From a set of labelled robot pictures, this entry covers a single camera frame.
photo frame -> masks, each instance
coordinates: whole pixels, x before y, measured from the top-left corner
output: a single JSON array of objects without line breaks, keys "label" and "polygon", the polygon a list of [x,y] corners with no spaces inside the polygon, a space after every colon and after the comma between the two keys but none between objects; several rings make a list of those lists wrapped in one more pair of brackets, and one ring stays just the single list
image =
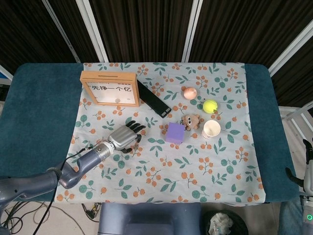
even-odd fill
[{"label": "photo frame", "polygon": [[82,71],[80,81],[97,105],[139,107],[139,91],[134,72]]}]

purple cube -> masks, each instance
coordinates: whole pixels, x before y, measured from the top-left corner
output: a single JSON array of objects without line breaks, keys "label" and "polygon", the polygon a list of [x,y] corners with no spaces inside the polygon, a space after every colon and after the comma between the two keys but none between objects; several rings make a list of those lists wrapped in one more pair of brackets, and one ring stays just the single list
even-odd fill
[{"label": "purple cube", "polygon": [[166,133],[165,141],[169,143],[181,144],[184,141],[185,126],[170,122]]}]

paper cup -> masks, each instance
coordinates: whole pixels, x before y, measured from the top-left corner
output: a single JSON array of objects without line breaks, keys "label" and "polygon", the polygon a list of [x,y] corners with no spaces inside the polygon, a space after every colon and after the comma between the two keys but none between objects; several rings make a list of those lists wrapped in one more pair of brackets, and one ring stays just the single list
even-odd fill
[{"label": "paper cup", "polygon": [[209,139],[211,137],[217,136],[221,132],[221,126],[215,120],[209,120],[204,124],[202,130],[202,137]]}]

yellow tennis ball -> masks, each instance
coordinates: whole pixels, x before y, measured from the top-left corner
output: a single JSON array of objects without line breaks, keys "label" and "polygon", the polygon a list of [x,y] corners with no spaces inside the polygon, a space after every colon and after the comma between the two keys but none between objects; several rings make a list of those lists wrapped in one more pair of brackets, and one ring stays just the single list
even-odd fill
[{"label": "yellow tennis ball", "polygon": [[217,111],[217,107],[218,105],[215,100],[207,100],[203,103],[203,110],[208,114],[212,114]]}]

black curtain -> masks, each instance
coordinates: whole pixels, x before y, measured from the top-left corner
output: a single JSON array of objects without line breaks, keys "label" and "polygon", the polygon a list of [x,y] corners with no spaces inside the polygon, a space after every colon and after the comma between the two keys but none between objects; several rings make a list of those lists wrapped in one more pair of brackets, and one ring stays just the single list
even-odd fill
[{"label": "black curtain", "polygon": [[99,62],[75,0],[49,0],[80,61]]},{"label": "black curtain", "polygon": [[312,0],[204,0],[189,62],[269,68],[312,19]]},{"label": "black curtain", "polygon": [[0,65],[10,73],[28,62],[76,62],[41,0],[0,4]]},{"label": "black curtain", "polygon": [[313,38],[272,77],[278,104],[302,107],[313,100]]},{"label": "black curtain", "polygon": [[192,0],[90,0],[112,62],[181,61]]}]

